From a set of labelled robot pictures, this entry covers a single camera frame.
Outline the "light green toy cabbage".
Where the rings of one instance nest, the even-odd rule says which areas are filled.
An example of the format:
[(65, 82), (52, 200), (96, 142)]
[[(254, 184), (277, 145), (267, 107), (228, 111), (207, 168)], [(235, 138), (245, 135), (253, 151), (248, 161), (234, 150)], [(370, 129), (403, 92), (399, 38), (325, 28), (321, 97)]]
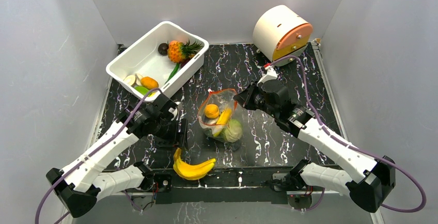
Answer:
[(243, 135), (242, 124), (236, 119), (230, 119), (228, 126), (221, 131), (221, 137), (225, 142), (236, 142)]

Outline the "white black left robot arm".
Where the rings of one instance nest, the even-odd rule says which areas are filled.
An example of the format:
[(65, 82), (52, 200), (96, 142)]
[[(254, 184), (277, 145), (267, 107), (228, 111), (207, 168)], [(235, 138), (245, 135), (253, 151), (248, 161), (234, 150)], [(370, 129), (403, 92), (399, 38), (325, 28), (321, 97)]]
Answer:
[(75, 161), (47, 172), (49, 191), (55, 193), (73, 218), (85, 215), (103, 198), (128, 189), (153, 194), (169, 192), (171, 176), (155, 172), (144, 162), (114, 172), (105, 169), (122, 151), (148, 135), (154, 136), (161, 148), (184, 145), (187, 121), (179, 118), (180, 108), (180, 102), (162, 93), (151, 103), (140, 101), (134, 107), (127, 107), (107, 132)]

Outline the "clear zip bag orange zipper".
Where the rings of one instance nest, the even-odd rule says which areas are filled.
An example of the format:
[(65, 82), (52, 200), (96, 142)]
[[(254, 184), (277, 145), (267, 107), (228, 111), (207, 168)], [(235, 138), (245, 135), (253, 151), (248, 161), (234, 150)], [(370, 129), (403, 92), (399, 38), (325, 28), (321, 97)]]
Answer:
[(235, 143), (243, 136), (241, 110), (232, 88), (209, 91), (201, 104), (197, 120), (204, 134), (223, 143)]

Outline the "yellow toy corn cob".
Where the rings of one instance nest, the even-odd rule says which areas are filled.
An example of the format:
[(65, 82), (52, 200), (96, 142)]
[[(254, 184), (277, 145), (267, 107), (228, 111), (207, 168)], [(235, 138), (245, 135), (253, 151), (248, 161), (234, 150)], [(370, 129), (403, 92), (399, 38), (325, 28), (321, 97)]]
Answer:
[(217, 137), (221, 133), (221, 131), (225, 128), (225, 126), (231, 119), (232, 113), (233, 110), (231, 108), (226, 108), (225, 110), (222, 111), (213, 130), (214, 137)]

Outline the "yellow toy banana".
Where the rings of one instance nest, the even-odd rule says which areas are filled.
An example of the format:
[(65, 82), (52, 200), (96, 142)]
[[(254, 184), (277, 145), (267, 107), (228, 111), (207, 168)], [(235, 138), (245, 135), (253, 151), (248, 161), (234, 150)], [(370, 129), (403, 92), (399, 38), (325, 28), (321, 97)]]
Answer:
[(183, 179), (195, 181), (205, 177), (215, 166), (216, 158), (212, 158), (201, 164), (190, 165), (181, 158), (182, 149), (177, 148), (174, 155), (173, 169)]

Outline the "grey toy fish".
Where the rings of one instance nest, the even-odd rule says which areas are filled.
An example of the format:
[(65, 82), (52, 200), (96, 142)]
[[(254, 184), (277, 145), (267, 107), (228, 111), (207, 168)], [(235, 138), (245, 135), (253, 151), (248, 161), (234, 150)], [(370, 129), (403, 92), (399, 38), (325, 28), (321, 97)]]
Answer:
[(204, 124), (208, 125), (208, 126), (216, 125), (217, 120), (218, 120), (218, 118), (214, 118), (214, 119), (206, 118), (204, 120)]

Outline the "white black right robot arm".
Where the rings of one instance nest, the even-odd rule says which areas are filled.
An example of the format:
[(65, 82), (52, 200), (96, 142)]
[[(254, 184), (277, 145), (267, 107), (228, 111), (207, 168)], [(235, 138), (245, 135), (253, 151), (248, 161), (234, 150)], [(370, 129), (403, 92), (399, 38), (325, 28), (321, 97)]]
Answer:
[(340, 169), (300, 162), (289, 172), (294, 188), (318, 186), (350, 199), (363, 210), (375, 213), (395, 187), (395, 169), (376, 158), (362, 154), (337, 134), (320, 124), (316, 115), (293, 103), (287, 87), (276, 79), (251, 82), (234, 100), (247, 110), (261, 110), (273, 117), (277, 126), (293, 137), (317, 148)]

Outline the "small orange toy tangerine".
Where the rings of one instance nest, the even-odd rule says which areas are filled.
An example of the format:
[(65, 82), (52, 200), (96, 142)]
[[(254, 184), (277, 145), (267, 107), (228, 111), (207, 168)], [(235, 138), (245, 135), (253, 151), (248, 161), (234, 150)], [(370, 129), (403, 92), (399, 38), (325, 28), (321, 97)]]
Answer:
[(206, 118), (215, 119), (220, 115), (220, 109), (216, 104), (208, 104), (204, 108), (204, 114)]

